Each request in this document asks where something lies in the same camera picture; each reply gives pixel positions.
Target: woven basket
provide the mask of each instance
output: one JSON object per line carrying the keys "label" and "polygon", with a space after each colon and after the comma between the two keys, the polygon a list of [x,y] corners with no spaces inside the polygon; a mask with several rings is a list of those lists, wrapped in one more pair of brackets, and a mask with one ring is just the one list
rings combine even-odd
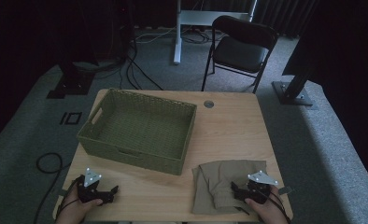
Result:
{"label": "woven basket", "polygon": [[196,105],[110,89],[78,133],[93,156],[181,175]]}

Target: desk leg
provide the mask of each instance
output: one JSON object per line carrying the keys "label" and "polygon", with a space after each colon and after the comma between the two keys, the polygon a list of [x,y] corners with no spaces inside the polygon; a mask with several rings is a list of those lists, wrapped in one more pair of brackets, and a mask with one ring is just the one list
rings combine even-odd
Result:
{"label": "desk leg", "polygon": [[180,64],[181,60],[181,20],[180,20],[180,14],[181,14],[181,0],[177,0],[177,26],[176,26],[176,47],[175,47],[175,64]]}

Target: white desk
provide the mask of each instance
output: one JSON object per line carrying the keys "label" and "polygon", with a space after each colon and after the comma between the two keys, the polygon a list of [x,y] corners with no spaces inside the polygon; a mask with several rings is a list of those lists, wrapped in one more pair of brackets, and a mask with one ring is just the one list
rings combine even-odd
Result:
{"label": "white desk", "polygon": [[181,0],[177,0],[177,36],[175,48],[175,64],[181,61],[181,25],[206,25],[210,26],[213,21],[222,15],[228,15],[244,21],[252,21],[257,0],[253,0],[249,12],[218,12],[218,11],[193,11],[181,10]]}

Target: dark curtain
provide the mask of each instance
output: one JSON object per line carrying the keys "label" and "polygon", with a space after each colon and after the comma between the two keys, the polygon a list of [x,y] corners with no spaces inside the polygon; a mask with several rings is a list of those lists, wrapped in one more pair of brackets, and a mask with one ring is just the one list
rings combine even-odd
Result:
{"label": "dark curtain", "polygon": [[368,1],[321,0],[283,75],[322,86],[368,171]]}

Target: khaki fabric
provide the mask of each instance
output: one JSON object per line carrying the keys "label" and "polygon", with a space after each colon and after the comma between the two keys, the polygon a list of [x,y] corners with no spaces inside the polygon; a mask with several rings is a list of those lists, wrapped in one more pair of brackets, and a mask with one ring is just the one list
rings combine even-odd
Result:
{"label": "khaki fabric", "polygon": [[194,214],[231,214],[240,213],[236,207],[247,212],[251,208],[234,198],[231,181],[239,188],[246,189],[248,175],[262,170],[266,161],[212,161],[192,169],[195,181],[195,198],[192,208]]}

